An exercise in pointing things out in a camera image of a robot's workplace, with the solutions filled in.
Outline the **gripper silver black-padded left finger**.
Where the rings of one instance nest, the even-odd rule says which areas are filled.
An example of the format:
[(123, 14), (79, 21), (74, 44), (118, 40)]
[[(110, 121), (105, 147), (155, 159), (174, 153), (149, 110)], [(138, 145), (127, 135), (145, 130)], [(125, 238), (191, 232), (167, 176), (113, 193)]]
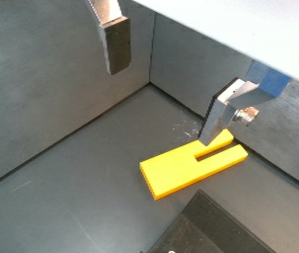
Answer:
[(131, 63), (131, 20), (118, 0), (86, 0), (105, 49), (107, 71), (115, 75)]

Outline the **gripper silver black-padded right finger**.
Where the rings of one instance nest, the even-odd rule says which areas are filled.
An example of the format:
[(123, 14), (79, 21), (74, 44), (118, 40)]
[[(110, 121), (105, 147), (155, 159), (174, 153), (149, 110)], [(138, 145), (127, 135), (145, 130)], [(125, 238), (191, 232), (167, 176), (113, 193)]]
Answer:
[(232, 123), (248, 126), (258, 115), (258, 104), (277, 97), (277, 88), (236, 78), (214, 96), (199, 140), (209, 145)]

